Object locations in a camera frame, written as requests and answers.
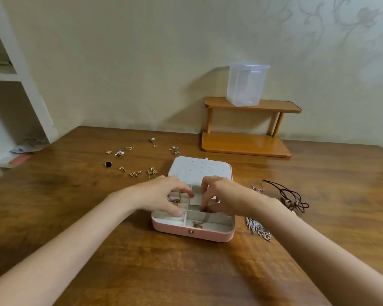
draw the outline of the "pink jewelry box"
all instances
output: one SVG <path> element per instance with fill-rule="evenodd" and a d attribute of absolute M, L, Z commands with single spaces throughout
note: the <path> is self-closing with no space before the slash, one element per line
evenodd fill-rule
<path fill-rule="evenodd" d="M 152 212 L 153 227 L 160 232 L 214 242 L 225 243 L 231 240 L 236 228 L 234 216 L 222 212 L 207 214 L 200 211 L 202 200 L 200 185 L 203 177 L 216 175 L 232 180 L 231 165 L 226 162 L 180 156 L 173 161 L 168 175 L 177 175 L 191 187 L 195 196 L 190 198 L 185 193 L 170 192 L 171 199 L 180 199 L 178 207 L 184 209 L 185 213 L 182 217 L 172 217 L 166 212 Z M 201 224 L 202 228 L 193 227 L 194 223 Z"/>

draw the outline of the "jewelry box lid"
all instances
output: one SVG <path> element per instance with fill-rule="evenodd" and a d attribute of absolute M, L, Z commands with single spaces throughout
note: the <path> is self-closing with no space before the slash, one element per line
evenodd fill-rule
<path fill-rule="evenodd" d="M 201 185 L 204 176 L 220 176 L 233 179 L 231 165 L 226 162 L 184 156 L 174 159 L 168 175 L 177 175 L 180 180 L 192 186 Z"/>

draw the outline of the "hand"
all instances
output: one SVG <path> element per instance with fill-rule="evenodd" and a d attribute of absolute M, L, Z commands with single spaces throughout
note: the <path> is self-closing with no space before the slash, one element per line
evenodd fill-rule
<path fill-rule="evenodd" d="M 228 215 L 239 215 L 250 217 L 261 203 L 269 197 L 246 188 L 225 177 L 206 176 L 201 183 L 203 199 L 201 210 L 209 213 L 226 213 Z M 212 197 L 216 197 L 218 204 L 209 206 Z"/>
<path fill-rule="evenodd" d="M 179 180 L 177 176 L 159 176 L 153 180 L 111 193 L 109 196 L 113 200 L 128 202 L 128 204 L 133 205 L 135 210 L 165 211 L 175 217 L 181 217 L 184 211 L 167 200 L 167 195 L 171 191 L 187 193 L 190 197 L 194 196 L 190 187 Z"/>

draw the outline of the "shelf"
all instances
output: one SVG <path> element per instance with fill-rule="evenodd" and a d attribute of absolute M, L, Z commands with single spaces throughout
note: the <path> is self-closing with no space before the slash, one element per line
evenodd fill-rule
<path fill-rule="evenodd" d="M 19 82 L 20 78 L 12 66 L 0 66 L 0 81 Z"/>
<path fill-rule="evenodd" d="M 260 100 L 256 106 L 234 106 L 225 97 L 206 97 L 206 107 L 215 109 L 235 109 L 243 111 L 265 111 L 276 113 L 301 113 L 301 108 L 290 101 Z"/>
<path fill-rule="evenodd" d="M 246 133 L 203 132 L 201 148 L 215 153 L 250 154 L 291 158 L 291 152 L 276 136 Z"/>

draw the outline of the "clear plastic box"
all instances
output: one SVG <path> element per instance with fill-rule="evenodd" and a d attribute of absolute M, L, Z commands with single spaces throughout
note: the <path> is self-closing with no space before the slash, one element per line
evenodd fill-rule
<path fill-rule="evenodd" d="M 227 100 L 235 106 L 258 105 L 269 65 L 229 64 Z"/>

